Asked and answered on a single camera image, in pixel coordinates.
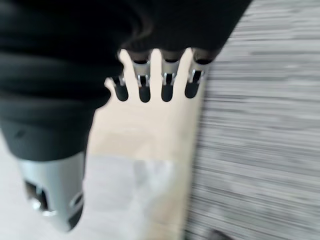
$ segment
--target gray carpet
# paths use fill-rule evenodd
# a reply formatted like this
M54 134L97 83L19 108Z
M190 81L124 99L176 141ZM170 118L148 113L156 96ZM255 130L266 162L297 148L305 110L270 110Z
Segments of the gray carpet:
M186 238L320 239L320 1L255 0L216 60Z

